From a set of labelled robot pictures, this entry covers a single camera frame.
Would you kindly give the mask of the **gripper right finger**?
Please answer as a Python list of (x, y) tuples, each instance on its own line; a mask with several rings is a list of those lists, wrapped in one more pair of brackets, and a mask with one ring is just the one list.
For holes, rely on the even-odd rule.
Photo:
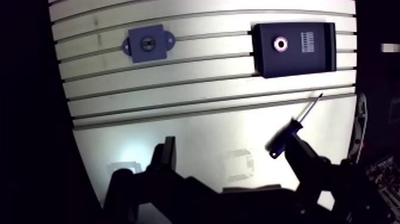
[(324, 219), (333, 223), (394, 222), (394, 213), (357, 164), (348, 159), (333, 164), (296, 134), (286, 138), (285, 158), (300, 181), (296, 191), (307, 202), (316, 203), (323, 191), (332, 194), (334, 206)]

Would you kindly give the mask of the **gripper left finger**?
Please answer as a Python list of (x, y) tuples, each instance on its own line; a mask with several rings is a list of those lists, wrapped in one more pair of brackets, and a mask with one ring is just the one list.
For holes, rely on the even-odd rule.
[(103, 215), (105, 223), (136, 223), (139, 205), (151, 203), (171, 223), (219, 222), (218, 194), (195, 178), (176, 171), (176, 139), (158, 144), (144, 172), (113, 172)]

